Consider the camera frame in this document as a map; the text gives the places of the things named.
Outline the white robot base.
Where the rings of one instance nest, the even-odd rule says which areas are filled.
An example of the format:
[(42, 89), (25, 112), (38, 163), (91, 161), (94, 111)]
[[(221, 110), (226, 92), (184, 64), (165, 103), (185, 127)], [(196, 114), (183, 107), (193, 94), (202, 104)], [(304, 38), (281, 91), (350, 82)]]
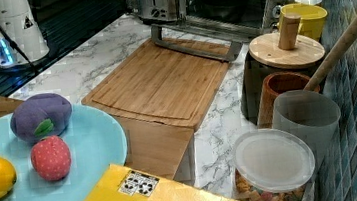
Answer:
[(0, 67), (33, 63), (49, 51), (28, 0), (0, 0)]

